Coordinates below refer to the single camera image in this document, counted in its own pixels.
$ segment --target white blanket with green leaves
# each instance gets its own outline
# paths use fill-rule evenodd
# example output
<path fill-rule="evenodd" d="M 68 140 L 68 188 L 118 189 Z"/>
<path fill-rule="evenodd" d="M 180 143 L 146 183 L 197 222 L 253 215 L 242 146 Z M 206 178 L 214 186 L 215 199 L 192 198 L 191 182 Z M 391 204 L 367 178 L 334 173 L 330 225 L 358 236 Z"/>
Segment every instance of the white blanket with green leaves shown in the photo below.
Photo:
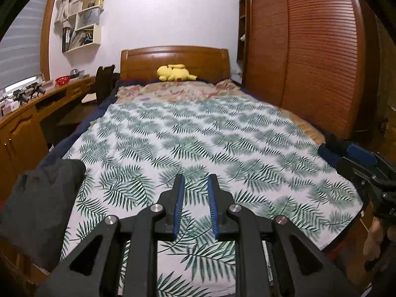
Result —
<path fill-rule="evenodd" d="M 211 173 L 236 202 L 260 216 L 287 216 L 319 248 L 362 206 L 352 184 L 292 121 L 265 102 L 241 97 L 110 105 L 65 158 L 82 160 L 87 172 L 62 259 L 104 216 L 136 215 L 171 188 L 177 173 L 185 176 L 179 236 L 158 244 L 160 296 L 235 292 L 234 243 L 215 242 L 211 230 Z"/>

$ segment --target wooden headboard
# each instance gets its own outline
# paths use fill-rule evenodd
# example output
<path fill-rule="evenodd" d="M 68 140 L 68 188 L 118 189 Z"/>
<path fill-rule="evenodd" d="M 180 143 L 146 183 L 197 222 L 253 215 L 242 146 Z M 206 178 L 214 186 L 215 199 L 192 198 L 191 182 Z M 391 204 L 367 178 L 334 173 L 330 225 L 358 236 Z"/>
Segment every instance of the wooden headboard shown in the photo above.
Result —
<path fill-rule="evenodd" d="M 168 64 L 184 64 L 190 74 L 212 83 L 230 78 L 227 49 L 193 46 L 148 47 L 121 52 L 121 79 L 158 78 L 157 69 Z"/>

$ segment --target dark gray garment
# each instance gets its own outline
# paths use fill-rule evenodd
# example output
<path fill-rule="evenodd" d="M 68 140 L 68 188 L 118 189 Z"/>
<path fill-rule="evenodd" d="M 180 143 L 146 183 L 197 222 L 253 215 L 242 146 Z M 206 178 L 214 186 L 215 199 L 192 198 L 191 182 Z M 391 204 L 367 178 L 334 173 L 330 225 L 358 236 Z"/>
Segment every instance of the dark gray garment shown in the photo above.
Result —
<path fill-rule="evenodd" d="M 86 168 L 76 159 L 20 174 L 0 213 L 0 236 L 32 262 L 52 271 Z"/>

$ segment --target desk cabinet door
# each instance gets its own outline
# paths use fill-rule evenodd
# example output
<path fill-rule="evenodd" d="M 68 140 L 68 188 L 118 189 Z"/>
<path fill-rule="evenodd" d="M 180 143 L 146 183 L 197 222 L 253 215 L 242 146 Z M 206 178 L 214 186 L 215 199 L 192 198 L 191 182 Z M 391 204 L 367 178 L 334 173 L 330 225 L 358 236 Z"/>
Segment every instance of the desk cabinet door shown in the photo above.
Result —
<path fill-rule="evenodd" d="M 11 149 L 4 137 L 0 135 L 0 201 L 5 201 L 11 194 L 17 180 L 12 160 Z"/>
<path fill-rule="evenodd" d="M 35 169 L 48 154 L 48 147 L 34 109 L 20 114 L 6 129 L 17 173 Z"/>

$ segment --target red basket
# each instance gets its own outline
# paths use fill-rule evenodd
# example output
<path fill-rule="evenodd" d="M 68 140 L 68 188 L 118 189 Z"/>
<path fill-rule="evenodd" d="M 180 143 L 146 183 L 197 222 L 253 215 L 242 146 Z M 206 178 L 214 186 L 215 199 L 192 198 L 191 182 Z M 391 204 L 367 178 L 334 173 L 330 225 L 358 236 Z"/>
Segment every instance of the red basket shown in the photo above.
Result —
<path fill-rule="evenodd" d="M 58 86 L 67 85 L 70 81 L 70 76 L 63 76 L 55 79 Z"/>

